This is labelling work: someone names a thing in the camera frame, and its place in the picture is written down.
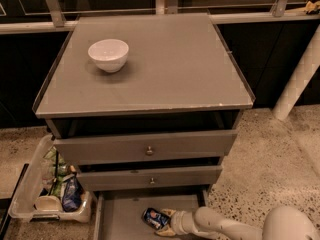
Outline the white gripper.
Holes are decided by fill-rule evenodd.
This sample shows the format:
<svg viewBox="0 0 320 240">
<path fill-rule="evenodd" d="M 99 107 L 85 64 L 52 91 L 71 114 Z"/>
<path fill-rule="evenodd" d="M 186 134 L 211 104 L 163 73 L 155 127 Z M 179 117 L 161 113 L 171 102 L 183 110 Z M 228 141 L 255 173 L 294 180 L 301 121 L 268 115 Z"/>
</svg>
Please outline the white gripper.
<svg viewBox="0 0 320 240">
<path fill-rule="evenodd" d="M 161 209 L 161 214 L 171 218 L 170 225 L 166 225 L 163 228 L 155 232 L 156 235 L 161 237 L 173 237 L 177 235 L 186 235 L 194 232 L 195 224 L 193 219 L 193 213 L 187 211 L 176 211 L 174 209 Z"/>
</svg>

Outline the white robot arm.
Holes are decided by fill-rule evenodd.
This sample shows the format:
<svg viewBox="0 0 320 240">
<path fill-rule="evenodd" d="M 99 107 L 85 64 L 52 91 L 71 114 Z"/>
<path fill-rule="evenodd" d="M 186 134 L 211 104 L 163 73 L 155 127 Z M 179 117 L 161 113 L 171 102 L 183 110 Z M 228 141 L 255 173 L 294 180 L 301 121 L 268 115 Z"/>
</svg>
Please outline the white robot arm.
<svg viewBox="0 0 320 240">
<path fill-rule="evenodd" d="M 164 210 L 170 223 L 156 234 L 162 237 L 194 234 L 212 239 L 221 233 L 230 240 L 320 240 L 320 235 L 307 215 L 290 206 L 273 208 L 258 228 L 227 219 L 213 209 L 203 206 L 195 212 Z"/>
</svg>

